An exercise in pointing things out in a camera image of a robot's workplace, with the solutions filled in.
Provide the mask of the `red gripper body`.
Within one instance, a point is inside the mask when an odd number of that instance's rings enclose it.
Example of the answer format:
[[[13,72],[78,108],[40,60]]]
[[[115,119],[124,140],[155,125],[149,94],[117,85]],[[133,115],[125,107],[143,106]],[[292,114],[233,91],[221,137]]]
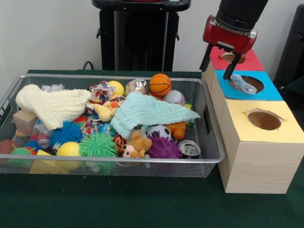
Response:
[[[211,53],[213,47],[244,55],[253,47],[256,38],[257,30],[239,31],[231,29],[221,24],[213,15],[208,17],[203,33],[203,41],[208,43],[207,55]]]

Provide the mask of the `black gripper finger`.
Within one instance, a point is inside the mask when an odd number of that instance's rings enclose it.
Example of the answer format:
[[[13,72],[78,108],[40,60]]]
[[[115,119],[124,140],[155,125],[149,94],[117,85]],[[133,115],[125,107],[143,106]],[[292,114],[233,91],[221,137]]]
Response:
[[[206,51],[205,51],[205,55],[204,58],[202,60],[202,63],[200,65],[200,70],[201,71],[206,71],[210,62],[210,53],[212,51],[212,45],[208,44]]]
[[[223,75],[223,79],[227,80],[230,79],[236,65],[238,64],[239,60],[241,59],[241,54],[234,53],[234,58],[231,61],[231,63],[228,65],[228,67],[225,70],[225,73]]]

